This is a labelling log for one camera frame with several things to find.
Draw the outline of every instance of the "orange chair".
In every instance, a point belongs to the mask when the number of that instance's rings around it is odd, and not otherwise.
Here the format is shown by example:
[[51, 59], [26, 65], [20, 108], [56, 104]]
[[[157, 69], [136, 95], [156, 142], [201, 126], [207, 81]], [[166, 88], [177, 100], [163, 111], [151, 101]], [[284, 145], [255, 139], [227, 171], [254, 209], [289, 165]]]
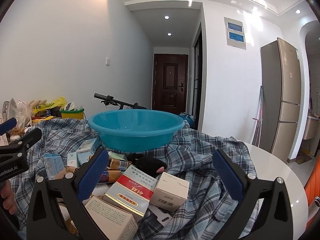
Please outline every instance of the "orange chair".
[[320, 158], [318, 158], [316, 166], [313, 169], [313, 172], [304, 189], [307, 195], [308, 205], [313, 202], [315, 197], [320, 196]]

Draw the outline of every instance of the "tiled wall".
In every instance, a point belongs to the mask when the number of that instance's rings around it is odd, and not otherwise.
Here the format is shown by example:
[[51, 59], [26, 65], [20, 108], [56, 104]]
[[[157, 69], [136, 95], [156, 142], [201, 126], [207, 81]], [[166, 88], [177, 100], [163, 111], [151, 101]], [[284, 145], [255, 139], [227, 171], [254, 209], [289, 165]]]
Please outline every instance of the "tiled wall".
[[310, 74], [310, 96], [312, 98], [312, 112], [320, 115], [320, 96], [318, 96], [318, 112], [317, 112], [317, 95], [320, 92], [320, 53], [308, 55], [308, 65]]

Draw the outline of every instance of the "black plush toy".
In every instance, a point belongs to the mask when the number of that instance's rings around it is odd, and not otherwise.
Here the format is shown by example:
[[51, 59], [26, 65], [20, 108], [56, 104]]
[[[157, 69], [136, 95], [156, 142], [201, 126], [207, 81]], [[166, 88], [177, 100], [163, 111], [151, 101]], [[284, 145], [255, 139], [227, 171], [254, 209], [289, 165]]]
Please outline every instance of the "black plush toy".
[[132, 153], [127, 157], [127, 159], [140, 171], [143, 171], [153, 178], [157, 177], [167, 169], [167, 164], [163, 161], [151, 156], [145, 156], [144, 154]]

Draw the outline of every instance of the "blue gripper pad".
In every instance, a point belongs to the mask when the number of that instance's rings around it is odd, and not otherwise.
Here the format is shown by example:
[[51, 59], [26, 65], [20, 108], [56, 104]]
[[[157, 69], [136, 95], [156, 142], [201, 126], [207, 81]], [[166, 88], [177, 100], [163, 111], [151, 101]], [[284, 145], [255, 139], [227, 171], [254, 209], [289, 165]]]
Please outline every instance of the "blue gripper pad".
[[219, 151], [212, 154], [212, 164], [233, 200], [243, 199], [243, 185]]
[[90, 197], [101, 175], [108, 166], [109, 154], [106, 150], [102, 150], [97, 158], [91, 159], [88, 163], [91, 165], [78, 183], [77, 198], [80, 202]]
[[0, 136], [4, 135], [7, 131], [15, 128], [17, 125], [17, 120], [13, 117], [8, 121], [0, 125]]

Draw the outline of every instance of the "yellow container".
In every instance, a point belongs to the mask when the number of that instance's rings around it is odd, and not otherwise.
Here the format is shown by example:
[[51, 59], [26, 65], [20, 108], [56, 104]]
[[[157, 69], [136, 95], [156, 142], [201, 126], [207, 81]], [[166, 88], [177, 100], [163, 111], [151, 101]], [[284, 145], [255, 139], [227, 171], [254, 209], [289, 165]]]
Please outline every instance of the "yellow container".
[[75, 119], [84, 119], [84, 109], [81, 108], [80, 110], [76, 111], [64, 111], [60, 110], [62, 118], [75, 118]]

